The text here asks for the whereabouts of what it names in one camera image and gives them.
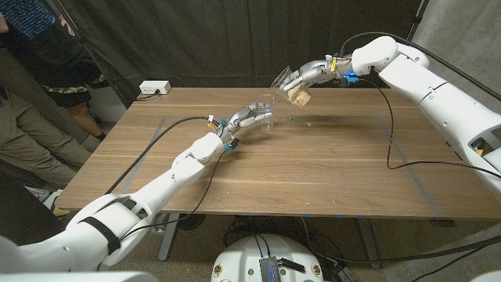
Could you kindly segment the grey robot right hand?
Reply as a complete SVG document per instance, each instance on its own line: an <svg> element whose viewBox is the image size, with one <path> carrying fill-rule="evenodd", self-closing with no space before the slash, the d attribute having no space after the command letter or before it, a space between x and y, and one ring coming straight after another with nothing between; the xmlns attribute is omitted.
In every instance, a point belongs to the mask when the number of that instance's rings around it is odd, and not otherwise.
<svg viewBox="0 0 501 282"><path fill-rule="evenodd" d="M326 55L325 59L308 62L288 74L285 82L279 83L279 89L288 91L298 85L309 87L312 84L339 80L352 70L351 56Z"/></svg>

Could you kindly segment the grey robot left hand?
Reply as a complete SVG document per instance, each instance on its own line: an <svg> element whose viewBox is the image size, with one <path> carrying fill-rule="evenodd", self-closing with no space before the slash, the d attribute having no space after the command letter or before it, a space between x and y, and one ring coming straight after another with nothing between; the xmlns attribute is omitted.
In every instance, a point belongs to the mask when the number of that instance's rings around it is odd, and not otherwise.
<svg viewBox="0 0 501 282"><path fill-rule="evenodd" d="M237 110L231 117L222 122L216 130L216 135L223 143L229 143L233 135L241 128L251 126L258 121L270 118L272 108L266 103L252 103Z"/></svg>

